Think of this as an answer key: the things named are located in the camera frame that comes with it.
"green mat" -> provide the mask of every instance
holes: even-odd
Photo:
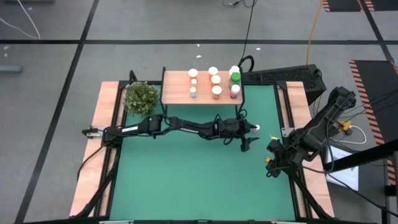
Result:
[[[152,138],[125,138],[110,220],[294,220],[287,175],[266,177],[270,135],[280,137],[273,86],[245,86],[247,119],[259,124],[248,152],[241,141],[225,146],[173,131]],[[219,113],[234,118],[234,106],[171,105],[168,115],[197,123]],[[126,125],[141,122],[129,116]]]

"wooden tray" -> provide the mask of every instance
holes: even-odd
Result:
[[[218,75],[221,77],[220,86],[223,91],[220,99],[214,100],[211,93],[211,82],[208,71],[198,71],[196,98],[191,97],[191,83],[188,71],[165,71],[162,82],[162,103],[164,105],[241,105],[243,102],[243,91],[239,92],[236,99],[229,97],[229,72],[219,71]]]

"yellow cable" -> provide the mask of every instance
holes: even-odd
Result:
[[[311,46],[312,35],[313,35],[313,31],[315,30],[315,26],[317,26],[318,17],[319,17],[319,14],[321,13],[322,6],[323,6],[323,0],[321,0],[321,4],[319,5],[319,9],[318,9],[317,15],[315,16],[315,20],[314,20],[313,25],[312,25],[310,39],[308,40],[307,61],[305,62],[306,65],[308,65],[308,63],[310,61],[310,46]]]

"gray floor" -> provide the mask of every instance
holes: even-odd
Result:
[[[58,0],[54,4],[25,4],[46,40],[79,39],[93,0]],[[254,8],[250,39],[307,40],[319,1],[264,0]],[[230,9],[221,1],[123,1],[100,0],[88,39],[244,39],[250,9]],[[387,40],[398,40],[398,12],[372,12]],[[0,17],[34,35],[17,4],[0,1]],[[29,39],[0,23],[0,39]],[[322,11],[316,40],[376,40],[365,13]],[[398,46],[388,46],[398,60]],[[378,45],[313,45],[310,62],[323,73],[328,88],[344,86],[357,92],[348,60],[385,60]],[[0,65],[23,65],[19,75],[0,75],[0,222],[13,223],[27,183],[42,147],[76,45],[0,45]],[[303,65],[306,45],[247,46],[246,55],[256,61],[255,70]],[[243,45],[85,45],[65,101],[44,168],[33,194],[25,222],[67,218],[76,187],[76,172],[82,161],[86,139],[81,130],[93,118],[103,81],[125,80],[133,69],[140,80],[160,80],[162,67],[169,70],[216,66],[227,70],[237,64]],[[364,150],[375,146],[365,116],[353,123],[368,138]],[[362,141],[359,133],[347,140]],[[383,204],[383,176],[371,174],[382,167],[364,166],[359,191]],[[329,184],[335,214],[343,220],[381,222],[380,210],[342,187]]]

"green plant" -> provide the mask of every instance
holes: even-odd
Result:
[[[159,102],[156,87],[147,82],[134,82],[127,87],[124,109],[134,115],[151,115]]]

